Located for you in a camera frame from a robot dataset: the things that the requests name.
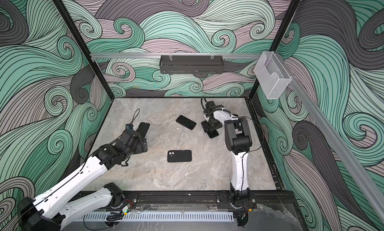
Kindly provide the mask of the black case edge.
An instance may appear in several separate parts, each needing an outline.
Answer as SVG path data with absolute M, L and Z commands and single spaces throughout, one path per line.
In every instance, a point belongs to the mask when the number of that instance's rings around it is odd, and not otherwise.
M 149 128 L 149 123 L 141 122 L 137 128 L 137 132 L 141 135 L 142 138 L 145 138 Z

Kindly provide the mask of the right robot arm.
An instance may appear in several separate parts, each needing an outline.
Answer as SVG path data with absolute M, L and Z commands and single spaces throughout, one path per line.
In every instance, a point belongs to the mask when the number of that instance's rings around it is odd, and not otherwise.
M 201 98 L 205 120 L 204 132 L 212 139 L 219 135 L 218 129 L 224 129 L 225 145 L 232 157 L 232 179 L 230 182 L 230 200 L 234 207 L 244 207 L 250 198 L 247 165 L 253 145 L 247 118 L 240 117 L 227 110 L 223 105 Z

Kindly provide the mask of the black phone patterned reflection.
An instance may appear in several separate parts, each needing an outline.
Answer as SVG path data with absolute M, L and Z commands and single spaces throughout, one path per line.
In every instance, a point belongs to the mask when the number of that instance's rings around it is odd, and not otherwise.
M 193 130 L 195 128 L 195 126 L 197 125 L 196 122 L 192 121 L 191 119 L 189 119 L 183 115 L 179 115 L 178 118 L 176 119 L 176 122 L 179 123 L 180 125 L 186 127 L 189 130 Z

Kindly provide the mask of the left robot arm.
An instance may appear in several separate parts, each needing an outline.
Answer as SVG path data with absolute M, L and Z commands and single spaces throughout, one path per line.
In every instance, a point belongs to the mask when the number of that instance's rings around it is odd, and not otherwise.
M 18 224 L 23 231 L 60 231 L 72 221 L 96 209 L 111 207 L 123 214 L 133 206 L 115 184 L 72 201 L 86 185 L 114 166 L 128 166 L 133 154 L 147 152 L 147 128 L 124 130 L 115 141 L 100 146 L 85 162 L 58 184 L 17 204 Z

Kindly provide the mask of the black case with camera hole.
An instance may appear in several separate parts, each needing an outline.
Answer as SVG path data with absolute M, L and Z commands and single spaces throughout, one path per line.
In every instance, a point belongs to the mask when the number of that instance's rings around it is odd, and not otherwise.
M 182 163 L 192 161 L 191 150 L 170 150 L 168 151 L 167 161 L 169 163 Z

